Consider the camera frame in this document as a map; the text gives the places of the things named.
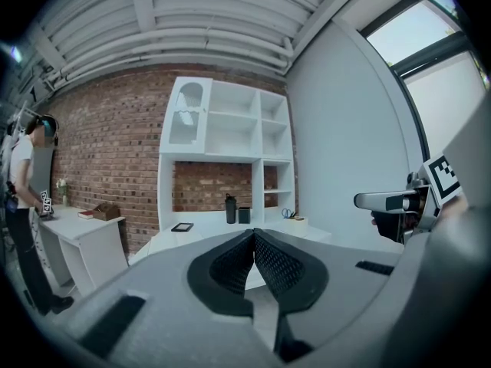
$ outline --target white wall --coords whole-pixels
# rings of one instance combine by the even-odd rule
[[[405,188],[407,143],[394,110],[394,99],[403,96],[390,95],[400,92],[395,80],[380,79],[383,69],[392,77],[381,58],[370,57],[380,60],[376,70],[361,52],[360,44],[368,42],[341,27],[329,24],[287,76],[300,213],[349,245],[376,249],[387,239],[371,225],[369,211],[354,207],[353,198]]]

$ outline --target window frame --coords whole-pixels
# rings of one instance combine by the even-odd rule
[[[399,87],[407,100],[407,104],[410,107],[410,112],[413,116],[414,124],[416,125],[416,129],[420,139],[423,161],[426,162],[430,159],[430,148],[428,146],[427,137],[424,132],[423,123],[418,113],[416,104],[414,103],[414,100],[410,95],[410,92],[407,89],[404,81],[412,75],[415,75],[423,70],[426,70],[427,68],[434,66],[435,64],[438,64],[466,51],[471,53],[471,55],[474,57],[476,69],[479,72],[481,71],[481,69],[479,69],[479,66],[484,67],[484,65],[480,57],[480,53],[469,41],[469,38],[466,36],[465,33],[466,26],[464,26],[462,21],[460,20],[461,18],[463,18],[463,21],[465,22],[465,13],[457,2],[455,2],[455,5],[458,18],[455,18],[444,7],[442,7],[434,0],[400,0],[398,3],[386,10],[386,12],[376,17],[371,23],[369,23],[359,32],[361,36],[367,40],[368,37],[370,37],[378,29],[382,28],[388,22],[392,21],[397,16],[401,15],[408,9],[414,7],[416,4],[419,4],[421,2],[423,2],[432,12],[440,16],[452,29],[461,29],[445,37],[444,39],[434,42],[433,44],[421,49],[420,51],[404,58],[402,61],[399,61],[391,67],[387,65],[387,67],[395,77],[397,83],[399,84]]]

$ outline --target white shelving unit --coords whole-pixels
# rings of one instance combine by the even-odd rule
[[[295,209],[292,130],[286,97],[201,77],[178,77],[160,140],[158,203],[160,230],[172,224],[173,161],[251,163],[252,217],[281,218]],[[274,166],[278,188],[265,190],[264,167]],[[278,196],[265,209],[265,195]]]

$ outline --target window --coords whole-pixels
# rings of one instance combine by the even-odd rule
[[[433,0],[441,8],[445,9],[449,14],[451,14],[455,19],[458,19],[457,9],[454,0]]]
[[[391,66],[454,32],[421,2],[389,21],[367,39]]]
[[[445,149],[489,89],[454,0],[401,0],[361,33],[398,77],[424,156]]]

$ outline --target black slot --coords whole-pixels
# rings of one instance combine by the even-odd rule
[[[385,199],[386,211],[402,209],[404,195],[391,196]]]
[[[363,268],[364,270],[371,271],[377,274],[390,275],[394,269],[394,266],[387,264],[374,263],[372,261],[359,261],[355,267]]]
[[[106,358],[145,304],[136,296],[124,296],[85,334],[81,345]]]

